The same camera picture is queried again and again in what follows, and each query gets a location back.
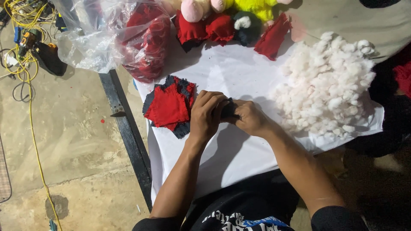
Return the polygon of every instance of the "black metal table frame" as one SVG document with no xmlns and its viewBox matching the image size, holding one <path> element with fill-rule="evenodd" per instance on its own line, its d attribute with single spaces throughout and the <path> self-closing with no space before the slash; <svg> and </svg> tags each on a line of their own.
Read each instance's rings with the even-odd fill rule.
<svg viewBox="0 0 411 231">
<path fill-rule="evenodd" d="M 117 72 L 111 70 L 107 74 L 99 74 L 104 91 L 113 114 L 116 114 L 118 130 L 123 138 L 124 146 L 130 158 L 137 180 L 143 193 L 148 210 L 151 212 L 151 167 L 150 158 L 145 149 L 143 139 L 127 102 Z"/>
</svg>

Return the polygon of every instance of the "cement floor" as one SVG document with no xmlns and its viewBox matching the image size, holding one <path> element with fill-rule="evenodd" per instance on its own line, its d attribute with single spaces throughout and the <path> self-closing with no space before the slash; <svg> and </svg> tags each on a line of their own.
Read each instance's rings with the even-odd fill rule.
<svg viewBox="0 0 411 231">
<path fill-rule="evenodd" d="M 10 26 L 1 33 L 1 43 L 3 48 L 14 46 Z M 146 142 L 141 99 L 131 76 L 123 68 L 118 75 Z M 28 104 L 12 98 L 18 83 L 9 78 L 0 80 L 0 135 L 13 188 L 11 199 L 0 205 L 0 223 L 7 231 L 48 230 L 52 212 L 32 144 Z M 129 231 L 148 217 L 117 125 L 109 117 L 110 107 L 98 75 L 69 67 L 63 77 L 55 77 L 41 69 L 32 83 L 36 89 L 32 111 L 40 159 L 63 230 Z M 333 150 L 322 155 L 321 161 L 330 172 L 338 172 L 342 169 L 340 155 Z M 387 181 L 392 187 L 400 186 L 399 194 L 409 193 L 406 186 L 411 168 L 405 154 L 399 159 L 389 155 L 376 160 L 348 156 L 349 177 L 339 184 L 350 207 L 356 208 L 360 194 L 378 194 Z M 393 191 L 385 189 L 388 194 Z M 303 204 L 297 208 L 291 226 L 311 230 Z"/>
</svg>

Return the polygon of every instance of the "plastic bag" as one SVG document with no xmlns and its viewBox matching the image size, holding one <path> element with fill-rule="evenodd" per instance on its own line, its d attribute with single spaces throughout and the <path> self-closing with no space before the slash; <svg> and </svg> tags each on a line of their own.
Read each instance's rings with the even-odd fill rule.
<svg viewBox="0 0 411 231">
<path fill-rule="evenodd" d="M 162 72 L 170 17 L 157 0 L 52 0 L 68 31 L 57 36 L 59 58 L 99 73 L 123 65 L 138 81 Z"/>
</svg>

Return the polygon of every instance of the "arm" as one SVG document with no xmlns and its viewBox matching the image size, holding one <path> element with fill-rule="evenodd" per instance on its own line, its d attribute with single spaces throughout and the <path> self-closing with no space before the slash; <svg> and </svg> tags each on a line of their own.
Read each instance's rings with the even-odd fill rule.
<svg viewBox="0 0 411 231">
<path fill-rule="evenodd" d="M 307 205 L 310 216 L 326 206 L 345 206 L 327 173 L 317 161 L 297 145 L 273 120 L 259 111 L 252 101 L 237 100 L 231 123 L 252 136 L 265 139 L 271 146 L 281 172 Z"/>
<path fill-rule="evenodd" d="M 221 92 L 199 93 L 191 111 L 190 135 L 158 192 L 150 218 L 176 217 L 182 224 L 195 192 L 201 155 L 217 132 L 226 99 Z"/>
</svg>

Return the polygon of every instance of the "white tablecloth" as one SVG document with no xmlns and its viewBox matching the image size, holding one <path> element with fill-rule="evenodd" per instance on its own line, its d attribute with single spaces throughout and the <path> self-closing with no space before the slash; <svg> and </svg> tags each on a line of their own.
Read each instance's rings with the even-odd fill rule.
<svg viewBox="0 0 411 231">
<path fill-rule="evenodd" d="M 279 67 L 294 48 L 295 44 L 288 34 L 279 50 L 277 61 L 270 61 L 256 53 L 253 48 L 237 43 L 229 43 L 224 47 L 207 43 L 186 54 L 172 34 L 163 76 L 172 74 L 196 83 L 197 92 L 220 91 L 234 99 L 253 100 L 268 116 L 280 122 L 281 117 L 269 95 L 278 84 L 287 82 Z M 153 85 L 138 81 L 135 83 L 144 101 L 146 95 L 153 90 Z M 357 122 L 355 136 L 382 131 L 383 107 L 367 100 L 365 109 L 368 115 Z M 179 140 L 166 128 L 149 127 L 153 203 L 176 163 L 187 137 L 188 135 Z M 313 154 L 330 150 L 353 139 L 331 139 L 309 133 L 301 133 L 295 138 Z M 277 168 L 277 161 L 265 140 L 250 137 L 233 125 L 221 124 L 201 158 L 195 197 Z"/>
</svg>

